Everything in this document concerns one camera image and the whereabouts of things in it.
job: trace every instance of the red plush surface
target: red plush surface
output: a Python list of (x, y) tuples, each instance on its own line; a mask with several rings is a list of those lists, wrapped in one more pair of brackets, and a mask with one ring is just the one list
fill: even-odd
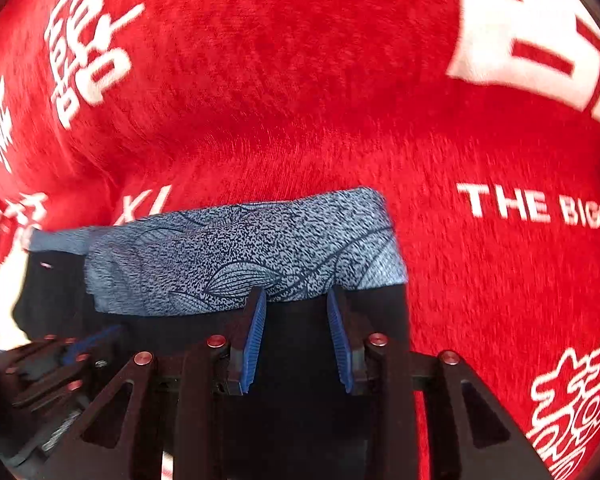
[[(536, 422), (549, 416), (536, 447), (554, 439), (544, 458), (558, 480), (582, 467), (600, 440), (600, 225), (577, 206), (575, 224), (565, 222), (560, 195), (600, 204), (600, 60), (590, 101), (570, 105), (447, 75), (469, 23), (462, 0), (104, 0), (112, 20), (144, 4), (110, 46), (132, 67), (101, 104), (78, 96), (66, 129), (44, 37), (58, 1), (11, 0), (0, 15), (13, 123), (11, 173), (0, 160), (0, 209), (11, 217), (0, 218), (2, 255), (18, 225), (113, 224), (373, 187), (409, 269), (414, 349), (459, 351), (525, 432), (534, 412)], [(559, 10), (574, 36), (597, 38)], [(577, 70), (528, 41), (510, 52), (564, 76)], [(487, 186), (482, 216), (458, 183)], [(495, 186), (507, 198), (544, 193), (536, 200), (550, 221), (532, 221), (528, 198), (526, 220), (512, 208), (503, 218)], [(42, 209), (22, 195), (35, 193)]]

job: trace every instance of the red blanket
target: red blanket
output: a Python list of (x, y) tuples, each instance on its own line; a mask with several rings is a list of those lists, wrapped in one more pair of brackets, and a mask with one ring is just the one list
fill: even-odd
[(573, 477), (600, 440), (600, 30), (578, 0), (0, 14), (0, 263), (27, 226), (354, 186), (388, 200), (414, 349), (459, 351)]

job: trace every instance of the folded garment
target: folded garment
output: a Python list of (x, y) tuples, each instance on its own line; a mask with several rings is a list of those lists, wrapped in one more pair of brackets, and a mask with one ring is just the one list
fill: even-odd
[(136, 316), (241, 308), (253, 286), (297, 301), (407, 281), (384, 200), (367, 188), (35, 232), (30, 250), (86, 254), (96, 309)]

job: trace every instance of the gray patterned fabric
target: gray patterned fabric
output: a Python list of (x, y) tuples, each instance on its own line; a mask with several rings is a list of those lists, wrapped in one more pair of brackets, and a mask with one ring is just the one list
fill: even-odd
[[(52, 247), (52, 239), (31, 245)], [(151, 216), (114, 228), (74, 230), (59, 250), (85, 260), (96, 309), (179, 316), (244, 306), (253, 286), (269, 301), (398, 285), (407, 274), (377, 192), (358, 188), (295, 200)]]

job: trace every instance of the speckled fabric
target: speckled fabric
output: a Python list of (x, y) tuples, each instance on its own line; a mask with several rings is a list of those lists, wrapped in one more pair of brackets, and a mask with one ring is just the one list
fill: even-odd
[[(71, 245), (68, 232), (59, 235)], [(74, 248), (86, 238), (87, 291), (98, 311), (114, 314), (241, 308), (252, 286), (264, 286), (270, 301), (295, 301), (334, 284), (407, 281), (384, 200), (367, 188), (156, 215), (81, 232)]]

